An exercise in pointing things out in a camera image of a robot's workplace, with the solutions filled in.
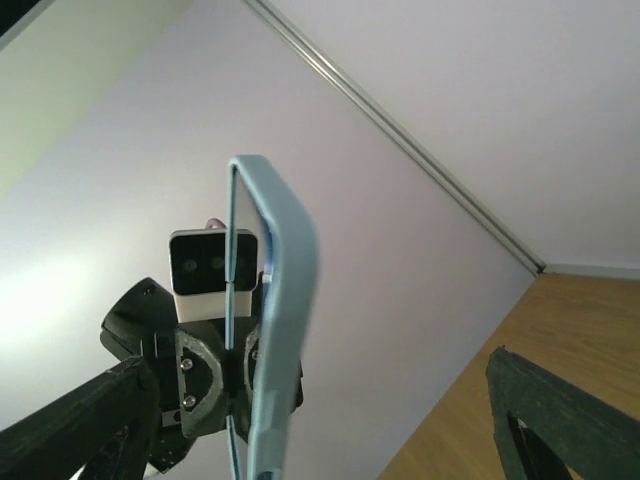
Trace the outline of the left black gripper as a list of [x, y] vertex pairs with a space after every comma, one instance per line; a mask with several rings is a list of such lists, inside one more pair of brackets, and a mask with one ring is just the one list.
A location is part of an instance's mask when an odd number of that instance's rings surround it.
[[[263, 282], [258, 278], [249, 317], [234, 317], [234, 347], [225, 348], [225, 316], [180, 323], [172, 290], [145, 278], [112, 307], [100, 340], [118, 359], [147, 359], [159, 382], [160, 433], [150, 462], [166, 472], [195, 440], [225, 431], [233, 418], [236, 441], [248, 446], [258, 360]], [[301, 365], [292, 412], [303, 401]]]

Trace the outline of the light blue phone case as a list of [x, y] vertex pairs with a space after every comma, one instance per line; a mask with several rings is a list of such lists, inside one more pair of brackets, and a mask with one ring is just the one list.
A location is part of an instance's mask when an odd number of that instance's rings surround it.
[[280, 479], [310, 312], [319, 249], [303, 203], [268, 159], [239, 155], [229, 162], [225, 247], [225, 348], [234, 347], [238, 232], [257, 226], [263, 282], [258, 360], [254, 373], [247, 461], [241, 463], [233, 418], [226, 419], [232, 476]]

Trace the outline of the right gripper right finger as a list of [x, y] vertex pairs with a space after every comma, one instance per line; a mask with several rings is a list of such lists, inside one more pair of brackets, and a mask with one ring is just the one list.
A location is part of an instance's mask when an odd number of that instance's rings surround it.
[[637, 479], [639, 421], [499, 347], [486, 379], [507, 479]]

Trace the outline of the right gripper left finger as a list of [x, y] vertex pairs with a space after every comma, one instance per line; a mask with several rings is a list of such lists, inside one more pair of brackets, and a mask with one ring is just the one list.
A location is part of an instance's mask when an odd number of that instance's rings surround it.
[[3, 479], [141, 479], [158, 430], [158, 381], [141, 357], [1, 431]]

